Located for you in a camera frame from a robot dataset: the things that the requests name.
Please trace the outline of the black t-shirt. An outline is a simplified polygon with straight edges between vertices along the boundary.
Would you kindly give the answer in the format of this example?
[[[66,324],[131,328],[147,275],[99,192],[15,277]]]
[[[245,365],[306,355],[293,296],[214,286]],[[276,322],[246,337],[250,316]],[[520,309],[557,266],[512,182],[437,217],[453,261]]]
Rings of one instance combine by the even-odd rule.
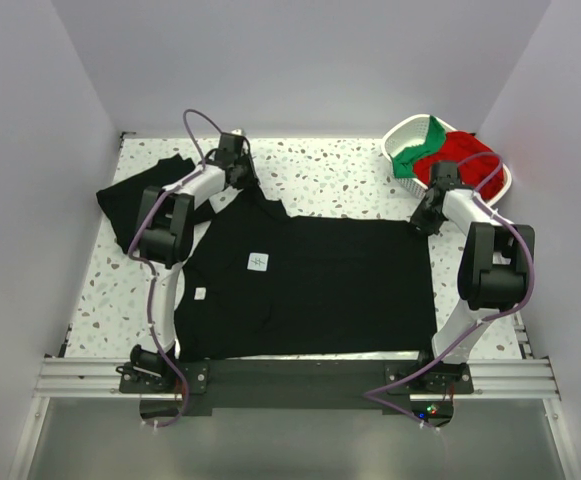
[[[139,226],[143,192],[148,187],[163,187],[188,175],[195,168],[192,159],[183,159],[179,154],[161,159],[158,163],[126,180],[96,193],[97,202],[109,219],[116,242],[124,254]]]
[[[427,239],[405,221],[292,217],[249,189],[183,269],[185,361],[423,351],[436,333]]]

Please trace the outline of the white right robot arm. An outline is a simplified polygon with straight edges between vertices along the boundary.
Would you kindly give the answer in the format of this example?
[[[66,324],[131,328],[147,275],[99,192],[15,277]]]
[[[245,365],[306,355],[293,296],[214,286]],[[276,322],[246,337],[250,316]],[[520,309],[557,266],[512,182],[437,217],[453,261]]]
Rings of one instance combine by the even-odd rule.
[[[459,301],[432,338],[432,365],[467,362],[488,326],[518,312],[532,295],[535,282],[536,234],[487,205],[479,192],[465,184],[459,167],[440,162],[431,167],[429,186],[410,219],[426,236],[454,224],[464,235],[457,289]]]

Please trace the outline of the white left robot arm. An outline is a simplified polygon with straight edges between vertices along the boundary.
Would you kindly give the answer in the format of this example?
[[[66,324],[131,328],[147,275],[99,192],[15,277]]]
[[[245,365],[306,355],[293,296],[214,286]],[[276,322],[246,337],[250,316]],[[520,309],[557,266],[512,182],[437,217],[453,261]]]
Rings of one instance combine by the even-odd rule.
[[[154,377],[175,376],[174,311],[179,276],[194,244],[195,212],[212,196],[259,183],[251,146],[241,130],[222,132],[218,146],[181,179],[144,190],[128,256],[149,269],[148,339],[130,354],[132,368]]]

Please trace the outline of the green t-shirt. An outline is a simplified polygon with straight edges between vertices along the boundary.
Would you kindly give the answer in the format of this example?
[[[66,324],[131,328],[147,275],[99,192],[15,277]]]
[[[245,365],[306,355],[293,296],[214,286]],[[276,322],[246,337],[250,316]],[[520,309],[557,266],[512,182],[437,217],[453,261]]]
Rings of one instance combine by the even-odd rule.
[[[393,174],[397,179],[415,178],[414,166],[425,157],[439,152],[446,141],[447,130],[432,115],[404,124],[390,137]]]

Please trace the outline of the red t-shirt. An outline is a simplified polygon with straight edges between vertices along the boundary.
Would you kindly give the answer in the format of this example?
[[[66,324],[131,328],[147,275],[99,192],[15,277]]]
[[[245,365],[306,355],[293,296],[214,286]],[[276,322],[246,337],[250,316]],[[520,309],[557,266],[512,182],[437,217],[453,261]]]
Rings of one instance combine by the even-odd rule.
[[[475,136],[453,131],[446,134],[445,142],[438,152],[416,161],[413,172],[418,180],[428,184],[433,164],[442,161],[460,163],[468,157],[470,160],[459,167],[459,172],[462,181],[472,187],[477,187],[499,165],[499,159],[492,150]]]

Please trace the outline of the folded black t-shirt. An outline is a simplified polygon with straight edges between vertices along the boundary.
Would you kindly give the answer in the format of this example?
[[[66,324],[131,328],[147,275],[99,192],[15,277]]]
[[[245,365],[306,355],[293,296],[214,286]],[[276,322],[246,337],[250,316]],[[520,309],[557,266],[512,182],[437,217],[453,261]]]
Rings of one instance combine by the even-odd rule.
[[[161,159],[158,163],[126,180],[96,193],[97,202],[109,219],[116,242],[124,254],[139,226],[143,192],[148,187],[163,187],[188,175],[195,168],[192,159],[183,159],[179,154]]]

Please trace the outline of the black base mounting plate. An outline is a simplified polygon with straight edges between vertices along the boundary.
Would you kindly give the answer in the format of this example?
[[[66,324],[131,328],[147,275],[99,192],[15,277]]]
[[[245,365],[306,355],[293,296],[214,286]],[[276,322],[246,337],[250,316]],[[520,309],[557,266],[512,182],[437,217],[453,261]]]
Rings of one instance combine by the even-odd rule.
[[[144,420],[216,409],[404,410],[424,421],[452,418],[457,395],[474,391],[467,364],[439,363],[424,374],[420,360],[164,361],[135,347],[117,367],[121,393],[141,397]]]

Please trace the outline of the aluminium frame rail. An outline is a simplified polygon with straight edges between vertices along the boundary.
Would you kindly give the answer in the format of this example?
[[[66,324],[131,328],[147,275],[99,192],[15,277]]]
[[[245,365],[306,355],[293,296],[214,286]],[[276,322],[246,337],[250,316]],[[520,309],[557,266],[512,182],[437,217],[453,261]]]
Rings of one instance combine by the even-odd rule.
[[[121,358],[47,358],[33,390],[35,397],[114,398]],[[469,363],[475,399],[555,399],[559,396],[547,359],[475,360]]]

